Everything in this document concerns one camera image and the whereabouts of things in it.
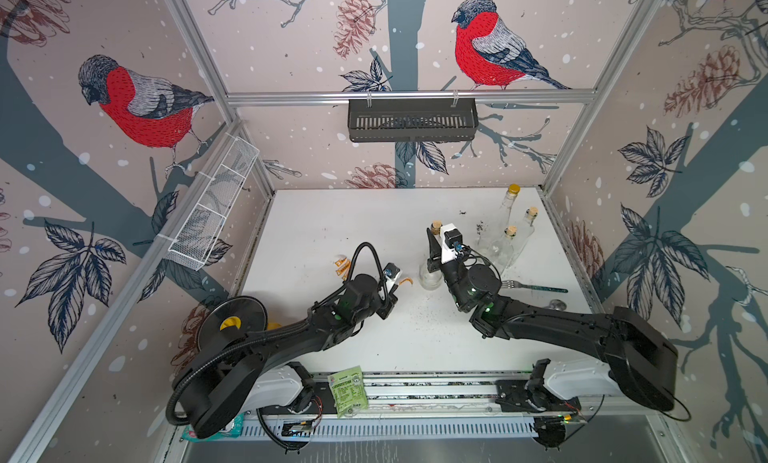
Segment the tall corked glass bottle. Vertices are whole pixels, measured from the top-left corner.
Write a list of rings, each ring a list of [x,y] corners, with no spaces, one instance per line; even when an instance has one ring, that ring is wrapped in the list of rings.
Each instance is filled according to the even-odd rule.
[[[436,290],[443,280],[441,273],[442,246],[440,243],[440,230],[442,222],[435,220],[428,227],[427,240],[428,252],[419,267],[419,281],[427,291]]]

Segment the yellow cap glass bottle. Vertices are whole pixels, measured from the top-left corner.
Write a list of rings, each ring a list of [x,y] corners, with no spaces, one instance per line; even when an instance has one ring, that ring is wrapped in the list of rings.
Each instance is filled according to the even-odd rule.
[[[492,243],[508,226],[512,207],[520,191],[521,187],[519,185],[511,184],[507,188],[500,205],[484,217],[478,240],[481,248],[487,247]]]

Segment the small corked labelled bottle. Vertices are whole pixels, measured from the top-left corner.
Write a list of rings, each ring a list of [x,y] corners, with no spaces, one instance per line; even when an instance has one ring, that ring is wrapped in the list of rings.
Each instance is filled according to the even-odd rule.
[[[526,210],[523,217],[515,224],[517,232],[513,242],[512,261],[516,261],[519,258],[528,243],[528,240],[535,232],[534,222],[538,214],[538,208],[531,206]]]

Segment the small corked glass bottle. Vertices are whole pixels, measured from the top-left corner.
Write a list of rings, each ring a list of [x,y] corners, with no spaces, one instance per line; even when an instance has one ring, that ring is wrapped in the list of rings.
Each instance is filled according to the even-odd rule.
[[[507,226],[489,245],[487,258],[500,274],[511,265],[515,253],[517,227]]]

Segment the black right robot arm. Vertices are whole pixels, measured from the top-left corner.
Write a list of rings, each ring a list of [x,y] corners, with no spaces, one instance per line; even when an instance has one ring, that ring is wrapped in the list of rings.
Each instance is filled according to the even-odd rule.
[[[567,348],[607,366],[625,397],[654,411],[675,407],[678,351],[635,311],[573,313],[533,306],[500,293],[499,272],[453,224],[426,229],[427,269],[439,271],[459,311],[484,338],[527,339]]]

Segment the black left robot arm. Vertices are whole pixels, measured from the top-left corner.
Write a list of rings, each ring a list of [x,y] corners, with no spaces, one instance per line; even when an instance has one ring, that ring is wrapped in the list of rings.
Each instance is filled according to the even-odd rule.
[[[355,336],[367,318],[385,320],[397,303],[401,270],[383,265],[369,242],[353,253],[348,278],[307,316],[264,331],[228,327],[201,346],[172,383],[165,409],[173,426],[191,426],[199,438],[213,436],[242,412],[258,378],[309,353],[333,348]]]

